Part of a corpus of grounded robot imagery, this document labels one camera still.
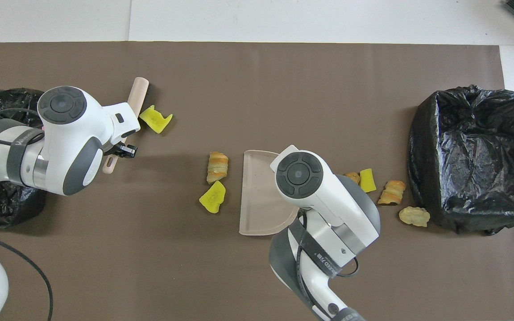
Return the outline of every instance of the white table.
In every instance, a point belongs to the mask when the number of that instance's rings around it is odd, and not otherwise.
[[[501,0],[0,0],[0,42],[234,41],[500,45],[514,90],[514,16]]]

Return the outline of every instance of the beige dustpan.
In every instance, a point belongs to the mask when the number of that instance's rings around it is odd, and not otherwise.
[[[248,150],[243,153],[243,187],[239,233],[270,235],[282,231],[296,217],[298,207],[281,198],[275,173],[269,165],[277,153]]]

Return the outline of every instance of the bread roll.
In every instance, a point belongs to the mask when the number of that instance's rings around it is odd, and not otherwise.
[[[346,176],[349,179],[353,180],[356,184],[359,184],[361,182],[361,176],[358,175],[357,172],[345,173],[344,176]]]
[[[211,152],[207,163],[207,182],[212,184],[215,181],[227,176],[227,162],[229,159],[220,152]]]
[[[400,204],[405,190],[406,184],[403,181],[389,181],[378,200],[378,204]]]
[[[428,221],[430,220],[430,213],[422,207],[408,206],[401,210],[398,216],[400,221],[414,226],[428,227]]]

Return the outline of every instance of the black label band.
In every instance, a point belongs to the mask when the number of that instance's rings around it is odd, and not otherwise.
[[[23,156],[25,155],[25,151],[27,150],[27,145],[29,142],[39,136],[43,135],[43,131],[40,129],[32,128],[26,130],[22,134],[20,134],[9,147],[8,153],[8,161],[7,161],[7,172],[9,181],[12,181],[16,184],[23,184],[23,179],[21,178],[21,164],[23,163]]]
[[[289,230],[304,252],[324,274],[332,279],[342,271],[342,267],[336,264],[298,219],[291,223]]]

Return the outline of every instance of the fried snack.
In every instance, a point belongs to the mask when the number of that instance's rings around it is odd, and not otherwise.
[[[374,176],[372,175],[372,169],[365,169],[361,171],[361,189],[365,192],[371,192],[376,190],[376,184],[374,184]]]
[[[402,222],[414,226],[428,227],[428,221],[430,220],[430,213],[426,209],[422,209],[422,207],[408,206],[401,210],[398,215]]]
[[[229,158],[220,152],[211,152],[207,163],[207,182],[212,184],[227,176],[227,162]]]
[[[160,134],[164,128],[169,124],[170,120],[174,115],[170,114],[166,118],[154,109],[153,105],[143,111],[138,117],[144,120],[148,126],[154,130],[157,134]]]
[[[400,204],[405,190],[406,184],[403,181],[389,181],[382,191],[378,204]]]
[[[225,186],[216,181],[208,191],[199,198],[199,202],[207,209],[209,213],[216,214],[220,211],[220,204],[225,199]]]
[[[356,184],[360,184],[360,182],[361,182],[361,176],[358,175],[357,172],[345,173],[344,176],[346,176],[349,179],[353,180]]]

